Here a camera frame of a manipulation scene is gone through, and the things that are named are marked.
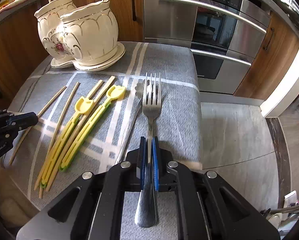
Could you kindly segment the stainless steel oven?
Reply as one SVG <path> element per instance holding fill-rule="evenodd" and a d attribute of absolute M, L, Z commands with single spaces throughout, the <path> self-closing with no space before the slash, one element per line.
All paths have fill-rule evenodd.
<path fill-rule="evenodd" d="M 267 33 L 254 0 L 144 0 L 144 38 L 187 47 L 202 92 L 234 94 Z"/>

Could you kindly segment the cream floral ceramic utensil holder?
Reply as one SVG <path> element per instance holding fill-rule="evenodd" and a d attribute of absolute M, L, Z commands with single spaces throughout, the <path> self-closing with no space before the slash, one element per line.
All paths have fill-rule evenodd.
<path fill-rule="evenodd" d="M 121 59 L 117 19 L 110 1 L 76 7 L 73 0 L 54 0 L 34 13 L 39 39 L 52 56 L 53 68 L 98 72 Z"/>

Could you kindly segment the silver fork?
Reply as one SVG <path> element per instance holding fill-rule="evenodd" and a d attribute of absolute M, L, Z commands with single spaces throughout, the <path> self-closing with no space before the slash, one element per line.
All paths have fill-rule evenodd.
<path fill-rule="evenodd" d="M 155 74 L 146 75 L 143 91 L 143 114 L 148 120 L 147 157 L 144 176 L 144 188 L 141 190 L 134 222 L 141 228 L 157 224 L 156 193 L 153 183 L 152 139 L 154 121 L 161 113 L 161 78 Z"/>

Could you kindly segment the grey striped cloth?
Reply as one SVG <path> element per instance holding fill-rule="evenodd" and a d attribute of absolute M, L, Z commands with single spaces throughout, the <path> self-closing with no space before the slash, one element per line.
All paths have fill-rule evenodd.
<path fill-rule="evenodd" d="M 189 165 L 200 161 L 201 121 L 197 72 L 192 51 L 165 44 L 125 42 L 125 53 L 118 62 L 100 72 L 83 72 L 75 68 L 56 69 L 51 58 L 42 61 L 14 97 L 9 110 L 15 113 L 39 112 L 61 88 L 59 99 L 42 115 L 20 144 L 14 162 L 7 166 L 12 180 L 38 209 L 43 209 L 83 172 L 99 174 L 115 163 L 127 126 L 136 111 L 139 98 L 135 86 L 146 75 L 161 78 L 161 114 L 154 124 L 154 134 L 160 146 L 172 152 L 177 160 Z M 114 76 L 117 86 L 125 86 L 124 97 L 114 100 L 96 123 L 80 147 L 70 167 L 58 172 L 51 189 L 38 198 L 34 185 L 44 163 L 52 133 L 60 113 L 77 82 L 74 100 L 87 95 L 100 80 Z M 138 148 L 140 138 L 147 134 L 147 119 L 137 117 L 128 144 Z"/>

